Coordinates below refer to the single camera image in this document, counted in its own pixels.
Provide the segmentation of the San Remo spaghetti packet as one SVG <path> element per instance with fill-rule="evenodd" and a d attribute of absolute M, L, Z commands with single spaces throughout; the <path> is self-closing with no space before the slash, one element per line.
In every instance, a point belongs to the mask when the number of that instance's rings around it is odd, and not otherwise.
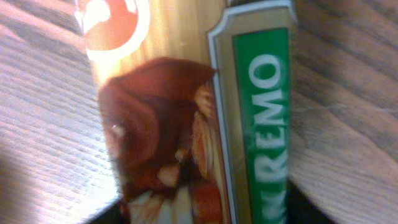
<path fill-rule="evenodd" d="M 121 223 L 286 223 L 292 1 L 77 0 Z"/>

